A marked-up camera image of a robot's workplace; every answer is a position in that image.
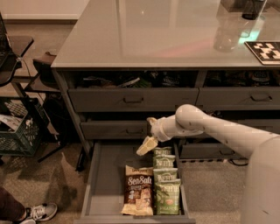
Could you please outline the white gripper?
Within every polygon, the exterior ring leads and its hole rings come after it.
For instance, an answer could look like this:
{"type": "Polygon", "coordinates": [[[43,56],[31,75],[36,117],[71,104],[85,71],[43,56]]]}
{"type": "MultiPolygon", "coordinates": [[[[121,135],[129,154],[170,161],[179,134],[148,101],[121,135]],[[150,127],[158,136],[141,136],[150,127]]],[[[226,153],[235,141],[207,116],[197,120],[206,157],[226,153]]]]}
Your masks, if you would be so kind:
{"type": "Polygon", "coordinates": [[[163,128],[164,118],[156,119],[154,117],[148,117],[147,122],[150,124],[150,133],[153,136],[147,136],[143,143],[140,145],[136,154],[143,156],[149,151],[152,151],[158,146],[158,142],[166,142],[169,140],[169,137],[165,134],[163,128]]]}

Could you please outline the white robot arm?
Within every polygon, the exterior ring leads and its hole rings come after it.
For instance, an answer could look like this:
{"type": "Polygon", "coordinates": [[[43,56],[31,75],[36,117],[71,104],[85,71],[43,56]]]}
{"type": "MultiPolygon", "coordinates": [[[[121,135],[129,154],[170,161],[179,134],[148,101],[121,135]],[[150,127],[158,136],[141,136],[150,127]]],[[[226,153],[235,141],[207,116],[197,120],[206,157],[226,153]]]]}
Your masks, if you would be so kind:
{"type": "Polygon", "coordinates": [[[241,224],[280,224],[280,135],[230,122],[184,104],[174,115],[149,117],[150,136],[140,156],[174,137],[206,133],[248,160],[241,204],[241,224]]]}

